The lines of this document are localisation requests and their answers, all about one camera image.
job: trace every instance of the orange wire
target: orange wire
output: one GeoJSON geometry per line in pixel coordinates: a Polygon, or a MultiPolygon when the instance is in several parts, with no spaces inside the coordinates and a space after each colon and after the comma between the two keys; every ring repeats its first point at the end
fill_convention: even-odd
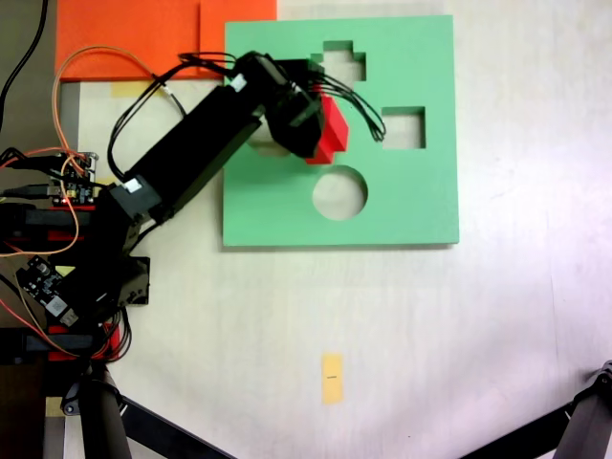
{"type": "MultiPolygon", "coordinates": [[[[39,155],[40,153],[46,153],[49,151],[64,151],[64,148],[62,148],[61,146],[50,146],[49,148],[38,148],[37,150],[31,150],[31,151],[27,151],[24,153],[24,155],[26,156],[33,156],[33,155],[39,155]]],[[[70,153],[79,156],[80,158],[85,158],[85,155],[83,155],[82,153],[78,153],[75,150],[69,150],[70,153]]],[[[6,167],[7,165],[9,165],[10,163],[17,161],[19,158],[13,158],[12,160],[8,160],[6,161],[4,164],[0,165],[0,169],[6,167]]]]}
{"type": "MultiPolygon", "coordinates": [[[[68,158],[65,162],[64,165],[61,167],[61,175],[64,175],[64,171],[66,170],[66,166],[68,165],[68,163],[70,162],[71,158],[68,158]]],[[[73,214],[73,218],[75,219],[75,237],[73,238],[73,241],[68,244],[68,246],[66,246],[63,249],[60,249],[58,251],[17,251],[15,253],[3,253],[0,254],[0,258],[9,258],[11,256],[18,256],[18,255],[55,255],[56,253],[62,253],[63,251],[67,251],[68,249],[70,249],[76,242],[78,239],[78,218],[77,218],[77,213],[75,212],[75,208],[73,208],[73,204],[70,202],[70,198],[68,197],[68,195],[66,194],[66,186],[64,185],[64,181],[61,180],[59,182],[60,186],[61,186],[61,194],[63,196],[63,198],[66,200],[66,204],[68,205],[68,208],[70,209],[70,212],[73,214]]]]}
{"type": "Polygon", "coordinates": [[[123,48],[116,47],[116,46],[107,46],[107,45],[86,46],[85,48],[81,48],[80,50],[77,50],[71,55],[69,55],[66,58],[66,60],[64,60],[64,62],[61,64],[59,69],[57,70],[57,74],[55,75],[54,88],[52,92],[52,110],[53,110],[53,115],[54,115],[55,132],[57,133],[57,136],[59,137],[59,142],[61,143],[62,147],[65,150],[70,150],[70,147],[68,145],[68,141],[66,140],[66,136],[64,136],[64,131],[61,128],[61,122],[59,121],[59,115],[58,115],[59,113],[58,93],[59,93],[59,85],[60,85],[61,76],[64,73],[64,71],[68,68],[70,63],[73,61],[73,59],[75,59],[79,55],[83,55],[83,54],[91,53],[91,52],[98,52],[98,53],[106,52],[106,53],[129,57],[134,62],[136,62],[139,66],[141,66],[148,74],[153,75],[153,71],[148,65],[146,65],[144,62],[142,62],[139,58],[137,58],[135,55],[133,55],[129,51],[123,48]]]}
{"type": "Polygon", "coordinates": [[[22,318],[20,315],[18,315],[15,311],[13,311],[8,305],[7,303],[5,303],[2,299],[0,299],[0,304],[2,305],[2,307],[7,311],[7,313],[9,313],[11,316],[15,317],[17,320],[19,320],[21,323],[23,323],[26,327],[32,329],[37,335],[39,335],[41,338],[43,338],[46,342],[48,342],[54,349],[57,349],[58,351],[64,352],[66,354],[70,354],[68,351],[62,349],[61,347],[59,347],[57,344],[55,344],[53,341],[51,341],[51,339],[49,337],[47,337],[44,333],[41,333],[38,329],[36,329],[36,327],[34,327],[31,323],[29,323],[26,319],[22,318]]]}

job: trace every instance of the red wire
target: red wire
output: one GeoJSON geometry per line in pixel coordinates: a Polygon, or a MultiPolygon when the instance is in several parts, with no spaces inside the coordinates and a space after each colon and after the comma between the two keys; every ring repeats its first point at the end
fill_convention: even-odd
{"type": "Polygon", "coordinates": [[[39,335],[41,338],[43,338],[45,341],[49,342],[52,345],[55,345],[54,342],[52,342],[50,339],[48,339],[45,335],[43,335],[42,333],[40,333],[40,330],[38,330],[36,327],[34,327],[31,323],[29,323],[27,320],[25,320],[24,318],[22,318],[21,316],[19,316],[18,314],[16,314],[9,306],[7,306],[7,303],[5,303],[2,299],[0,299],[0,304],[2,305],[2,307],[4,309],[7,310],[7,313],[9,313],[11,316],[15,317],[17,320],[19,320],[21,323],[23,323],[26,327],[32,329],[37,335],[39,335]]]}

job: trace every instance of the red block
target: red block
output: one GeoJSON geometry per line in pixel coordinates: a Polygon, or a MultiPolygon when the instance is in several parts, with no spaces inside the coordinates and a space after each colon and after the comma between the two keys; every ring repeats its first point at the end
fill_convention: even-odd
{"type": "Polygon", "coordinates": [[[348,149],[348,124],[331,96],[321,95],[321,105],[325,115],[323,134],[318,143],[317,153],[307,164],[333,164],[334,155],[348,149]]]}

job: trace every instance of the square hole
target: square hole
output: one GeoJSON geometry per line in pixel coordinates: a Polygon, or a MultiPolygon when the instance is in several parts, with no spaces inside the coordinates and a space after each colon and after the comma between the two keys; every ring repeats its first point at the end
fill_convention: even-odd
{"type": "Polygon", "coordinates": [[[354,53],[350,40],[325,41],[323,54],[314,54],[311,58],[323,66],[327,75],[349,88],[354,88],[356,81],[365,81],[365,53],[354,53]]]}
{"type": "Polygon", "coordinates": [[[426,148],[425,107],[385,107],[382,120],[386,136],[382,148],[411,150],[426,148]]]}

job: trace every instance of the green foam board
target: green foam board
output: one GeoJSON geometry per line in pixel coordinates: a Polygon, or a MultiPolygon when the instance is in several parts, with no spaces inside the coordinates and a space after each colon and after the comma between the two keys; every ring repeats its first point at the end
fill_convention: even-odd
{"type": "Polygon", "coordinates": [[[226,50],[276,59],[322,55],[353,42],[365,54],[355,90],[389,112],[425,108],[425,148],[389,150],[374,142],[357,111],[341,100],[349,148],[334,165],[257,154],[243,146],[224,176],[226,246],[452,244],[459,242],[453,31],[450,16],[228,23],[226,50]],[[313,190],[329,167],[349,166],[367,185],[357,216],[329,220],[313,190]]]}

